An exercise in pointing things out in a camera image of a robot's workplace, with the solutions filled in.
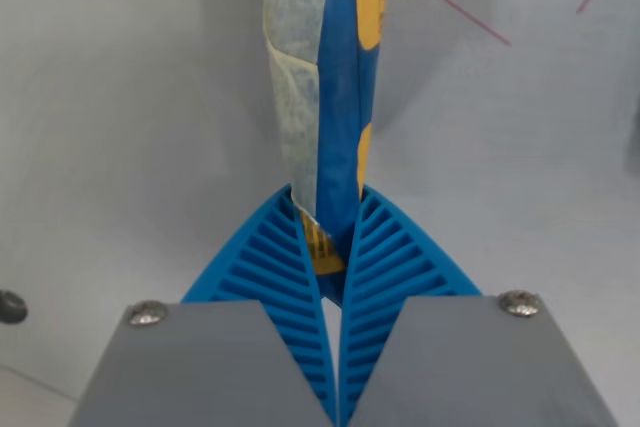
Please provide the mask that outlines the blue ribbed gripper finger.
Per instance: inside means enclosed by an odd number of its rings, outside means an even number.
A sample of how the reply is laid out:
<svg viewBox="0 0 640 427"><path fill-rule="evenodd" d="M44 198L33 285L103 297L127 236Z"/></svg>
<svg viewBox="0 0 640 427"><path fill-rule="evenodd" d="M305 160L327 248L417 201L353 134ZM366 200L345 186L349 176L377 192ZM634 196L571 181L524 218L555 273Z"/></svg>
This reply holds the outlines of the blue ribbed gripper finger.
<svg viewBox="0 0 640 427"><path fill-rule="evenodd" d="M241 226L178 303L123 313L75 426L331 426L321 296L288 188Z"/></svg>
<svg viewBox="0 0 640 427"><path fill-rule="evenodd" d="M612 426L542 299L481 293L391 201L366 188L342 304L343 426Z"/></svg>

